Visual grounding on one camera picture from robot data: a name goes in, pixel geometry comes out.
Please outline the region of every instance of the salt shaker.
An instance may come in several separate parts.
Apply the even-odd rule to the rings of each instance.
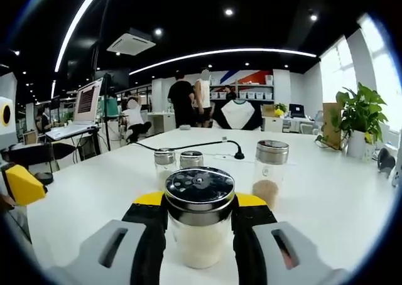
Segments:
[[[257,143],[253,195],[263,199],[270,209],[275,206],[283,182],[288,153],[289,145],[284,142],[263,140]]]
[[[180,169],[204,165],[204,157],[199,151],[184,151],[180,154]]]
[[[167,179],[165,196],[183,263],[204,269],[219,262],[231,229],[233,178],[215,168],[180,169]]]
[[[166,179],[177,170],[177,162],[174,150],[161,148],[154,153],[156,177],[158,180],[158,189],[165,190]]]

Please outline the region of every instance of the person in white shirt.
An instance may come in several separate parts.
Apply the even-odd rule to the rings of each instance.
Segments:
[[[203,70],[201,72],[201,78],[195,82],[195,107],[197,111],[197,125],[198,127],[208,127],[209,120],[211,118],[211,103],[209,96],[210,88],[210,72],[209,70]]]
[[[145,122],[141,117],[141,98],[138,96],[132,96],[128,98],[128,109],[122,113],[126,118],[126,125],[128,130],[127,142],[135,143],[138,141],[140,134],[147,133],[151,128],[150,122]]]

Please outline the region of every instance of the monitor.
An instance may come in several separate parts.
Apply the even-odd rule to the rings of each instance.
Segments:
[[[95,122],[103,78],[81,87],[77,92],[74,122]]]
[[[289,104],[289,111],[292,117],[305,117],[303,105]]]
[[[130,69],[123,68],[120,70],[99,70],[95,72],[95,79],[102,78],[106,73],[111,76],[111,81],[107,84],[108,94],[113,94],[129,88]],[[104,88],[102,88],[100,94],[104,94]]]
[[[54,98],[52,98],[52,100],[50,101],[50,109],[58,109],[60,108],[60,96],[56,96]]]

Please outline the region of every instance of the spice shaker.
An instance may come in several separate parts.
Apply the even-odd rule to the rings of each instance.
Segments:
[[[169,148],[161,148],[154,153],[158,189],[165,190],[166,179],[177,170],[175,152]]]
[[[231,229],[233,178],[215,168],[180,169],[167,179],[165,196],[183,263],[203,269],[219,262]]]
[[[180,154],[180,169],[204,165],[204,157],[199,151],[184,151]]]
[[[289,145],[280,141],[263,140],[257,143],[254,164],[253,195],[263,199],[270,209],[285,175]]]

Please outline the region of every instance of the black and white shirt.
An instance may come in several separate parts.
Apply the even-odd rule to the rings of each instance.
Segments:
[[[223,129],[255,130],[263,123],[261,105],[248,101],[217,102],[212,118]]]

